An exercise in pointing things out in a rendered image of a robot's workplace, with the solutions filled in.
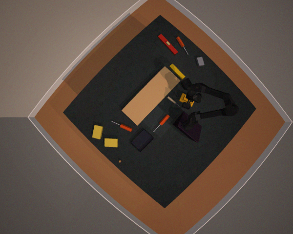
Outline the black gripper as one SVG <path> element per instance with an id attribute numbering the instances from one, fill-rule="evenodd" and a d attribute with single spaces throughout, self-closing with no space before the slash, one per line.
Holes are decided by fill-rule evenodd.
<path id="1" fill-rule="evenodd" d="M 184 108 L 186 108 L 186 109 L 190 109 L 191 104 L 190 104 L 189 101 L 191 101 L 192 98 L 189 98 L 187 95 L 186 95 L 186 98 L 188 99 L 188 101 L 187 101 L 187 103 L 186 103 L 186 102 L 183 102 L 182 107 L 184 107 Z"/>

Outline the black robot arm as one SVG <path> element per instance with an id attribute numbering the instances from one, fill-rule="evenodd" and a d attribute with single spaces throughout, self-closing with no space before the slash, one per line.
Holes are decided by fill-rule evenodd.
<path id="1" fill-rule="evenodd" d="M 239 112 L 239 108 L 235 105 L 235 102 L 231 98 L 229 93 L 225 93 L 219 90 L 215 90 L 209 88 L 208 86 L 204 85 L 203 83 L 195 83 L 192 84 L 189 78 L 181 81 L 181 85 L 184 90 L 187 90 L 187 96 L 192 98 L 192 102 L 195 101 L 197 103 L 201 102 L 202 100 L 202 93 L 206 93 L 224 100 L 225 107 L 220 110 L 215 110 L 211 112 L 204 112 L 200 113 L 200 111 L 193 112 L 188 116 L 188 120 L 186 120 L 182 127 L 188 132 L 194 125 L 198 124 L 198 120 L 210 117 L 217 117 L 217 116 L 234 116 Z M 199 92 L 196 94 L 196 92 Z"/>

